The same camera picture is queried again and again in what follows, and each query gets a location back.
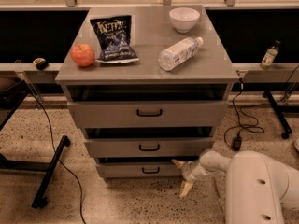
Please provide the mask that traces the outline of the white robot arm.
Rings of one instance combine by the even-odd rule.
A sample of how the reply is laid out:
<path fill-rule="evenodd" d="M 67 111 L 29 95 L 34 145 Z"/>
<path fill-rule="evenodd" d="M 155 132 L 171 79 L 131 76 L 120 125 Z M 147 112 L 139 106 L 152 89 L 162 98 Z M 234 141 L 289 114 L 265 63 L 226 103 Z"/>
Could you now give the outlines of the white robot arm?
<path fill-rule="evenodd" d="M 299 210 L 299 171 L 255 151 L 228 158 L 208 149 L 195 161 L 175 160 L 186 196 L 204 176 L 225 174 L 226 224 L 284 224 L 284 208 Z"/>

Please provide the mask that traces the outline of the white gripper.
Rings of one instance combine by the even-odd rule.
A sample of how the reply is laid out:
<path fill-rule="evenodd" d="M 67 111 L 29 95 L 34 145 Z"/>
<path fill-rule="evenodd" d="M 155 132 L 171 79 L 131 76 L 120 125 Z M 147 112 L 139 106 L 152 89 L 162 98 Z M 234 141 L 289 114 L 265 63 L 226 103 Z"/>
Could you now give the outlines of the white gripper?
<path fill-rule="evenodd" d="M 199 160 L 185 162 L 172 159 L 171 162 L 173 162 L 177 168 L 181 169 L 182 176 L 186 180 L 181 183 L 180 187 L 179 197 L 183 198 L 191 190 L 193 182 L 206 174 L 206 169 Z"/>

